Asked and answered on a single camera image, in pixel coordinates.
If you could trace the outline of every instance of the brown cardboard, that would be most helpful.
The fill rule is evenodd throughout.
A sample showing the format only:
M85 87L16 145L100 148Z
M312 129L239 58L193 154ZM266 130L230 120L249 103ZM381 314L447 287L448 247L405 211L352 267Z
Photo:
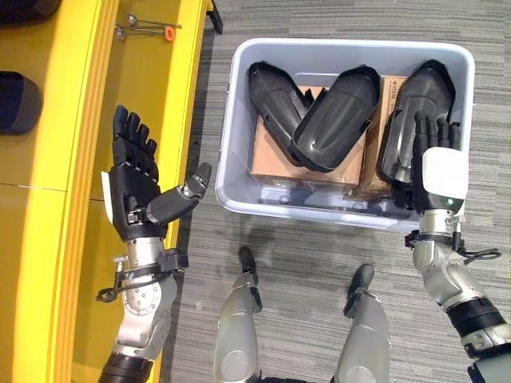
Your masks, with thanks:
M352 192L352 195L357 199L373 199L390 195L390 185L380 180L376 173L376 165L386 123L394 111L399 90L405 81L406 77L401 76L385 76L383 78L380 106L375 113L377 117L366 132L362 178L360 185Z
M300 87L305 92L309 87ZM316 97L321 87L310 87ZM252 174L264 184L287 188L327 188L341 192L353 189L360 179L365 134L351 149L346 159L329 173L315 172L294 166L282 153L277 143L264 127L261 117L257 120L254 142Z

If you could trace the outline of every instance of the robotic arm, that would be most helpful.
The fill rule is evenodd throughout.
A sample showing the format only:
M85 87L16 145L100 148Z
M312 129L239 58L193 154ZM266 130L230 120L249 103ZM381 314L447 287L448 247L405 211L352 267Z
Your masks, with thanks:
M473 382L504 382L511 376L511 325L492 304L467 264L493 259L497 249L465 250L462 211L468 188L468 156L459 151L459 127L443 119L416 115L411 206L420 215L419 230L406 237L424 287L449 316L461 345L476 361L468 368Z
M126 244L116 257L113 287L97 300L112 302L119 294L124 318L100 382L145 382L170 330L170 309L176 297L173 274L188 267L186 255L165 250L167 225L190 212L202 199L211 165L202 164L183 186L164 193L158 186L156 142L135 113L118 106L113 118L113 166L101 173L105 208Z

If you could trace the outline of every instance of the gray carpet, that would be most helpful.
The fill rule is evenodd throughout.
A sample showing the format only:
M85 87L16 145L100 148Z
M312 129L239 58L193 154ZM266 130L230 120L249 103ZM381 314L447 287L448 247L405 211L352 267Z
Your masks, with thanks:
M447 41L472 52L476 105L464 236L473 249L499 247L505 253L470 269L510 318L510 2L217 0L217 6L224 35L215 36L207 21L190 168L199 160L216 167L231 58L249 38ZM341 313L345 289L357 266L371 262L374 292L390 322L390 381L469 381L459 337L423 290L402 235L231 213L211 187L191 220L182 223L180 236L190 268L180 280L161 381L212 382L216 323L239 273L236 251L245 244L259 267L264 310L256 329L264 376L330 380L350 328Z

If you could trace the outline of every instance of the yellow shelving unit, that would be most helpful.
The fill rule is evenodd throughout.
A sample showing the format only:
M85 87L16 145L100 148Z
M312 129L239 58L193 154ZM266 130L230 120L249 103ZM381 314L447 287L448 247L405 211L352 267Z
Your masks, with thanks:
M0 29L0 70L42 90L35 129L0 136L2 379L96 381L122 309L94 297L112 283L124 245L108 223L100 170L111 166L116 104L159 142L162 190L184 178L208 0L62 0L41 23ZM128 12L179 23L176 40L113 36ZM168 245L176 242L177 223ZM157 381L159 365L153 369Z

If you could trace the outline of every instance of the white plastic bin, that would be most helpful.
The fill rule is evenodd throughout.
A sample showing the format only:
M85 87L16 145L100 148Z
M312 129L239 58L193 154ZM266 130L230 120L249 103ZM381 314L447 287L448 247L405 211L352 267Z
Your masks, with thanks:
M412 41L256 38L244 42L232 59L228 100L215 192L228 210L394 231L418 228L418 217L390 201L354 201L332 191L310 193L270 188L250 174L257 113L248 96L247 70L267 61L288 72L298 85L330 86L343 71L374 67L382 76L409 76L425 60L449 70L456 88L452 120L461 123L461 150L469 151L474 62L458 45Z

